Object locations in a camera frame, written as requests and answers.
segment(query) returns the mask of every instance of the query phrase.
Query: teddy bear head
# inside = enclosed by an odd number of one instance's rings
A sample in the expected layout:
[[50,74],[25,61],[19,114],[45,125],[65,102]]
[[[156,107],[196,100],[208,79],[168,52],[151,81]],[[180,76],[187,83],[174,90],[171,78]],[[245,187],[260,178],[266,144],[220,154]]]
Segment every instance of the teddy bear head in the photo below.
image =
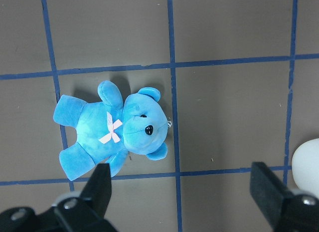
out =
[[125,147],[150,160],[167,155],[167,118],[158,104],[160,92],[145,87],[127,97],[123,108],[123,138]]

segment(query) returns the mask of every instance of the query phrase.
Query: black nose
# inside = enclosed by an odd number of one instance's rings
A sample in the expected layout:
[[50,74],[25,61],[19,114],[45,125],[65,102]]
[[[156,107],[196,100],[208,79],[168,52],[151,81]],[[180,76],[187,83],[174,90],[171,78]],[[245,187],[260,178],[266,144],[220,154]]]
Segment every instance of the black nose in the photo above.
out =
[[153,133],[153,126],[149,125],[145,128],[145,133],[149,136]]

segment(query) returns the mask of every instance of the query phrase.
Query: teddy bear ear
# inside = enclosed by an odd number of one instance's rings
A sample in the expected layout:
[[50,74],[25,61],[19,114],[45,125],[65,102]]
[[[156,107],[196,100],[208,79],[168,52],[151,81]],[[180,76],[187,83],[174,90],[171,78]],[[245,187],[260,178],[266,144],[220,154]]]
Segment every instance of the teddy bear ear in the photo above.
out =
[[138,91],[139,94],[152,97],[156,102],[160,100],[160,91],[153,87],[144,87]]
[[157,161],[157,160],[164,159],[167,155],[167,152],[168,152],[167,145],[163,143],[156,151],[154,151],[153,153],[147,154],[146,157],[152,161]]

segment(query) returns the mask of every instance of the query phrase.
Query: stuffed animal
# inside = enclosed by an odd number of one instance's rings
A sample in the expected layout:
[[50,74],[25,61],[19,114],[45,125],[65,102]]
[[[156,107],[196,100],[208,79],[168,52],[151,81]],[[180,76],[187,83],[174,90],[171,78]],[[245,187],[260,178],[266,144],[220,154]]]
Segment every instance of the stuffed animal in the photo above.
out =
[[145,87],[123,99],[117,86],[103,81],[98,86],[102,102],[87,103],[76,97],[62,95],[56,105],[53,120],[72,126],[77,141],[61,151],[60,163],[69,178],[74,180],[108,158],[111,176],[124,164],[128,152],[160,160],[167,155],[169,123],[158,104],[160,92]]

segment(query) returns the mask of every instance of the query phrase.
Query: teddy bear foot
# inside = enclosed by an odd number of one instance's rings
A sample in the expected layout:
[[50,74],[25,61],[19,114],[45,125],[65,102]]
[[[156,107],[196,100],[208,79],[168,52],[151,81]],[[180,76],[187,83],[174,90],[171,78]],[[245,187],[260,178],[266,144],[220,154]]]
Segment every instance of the teddy bear foot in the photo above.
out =
[[60,164],[71,181],[95,167],[91,156],[86,153],[79,143],[75,143],[73,146],[61,151]]

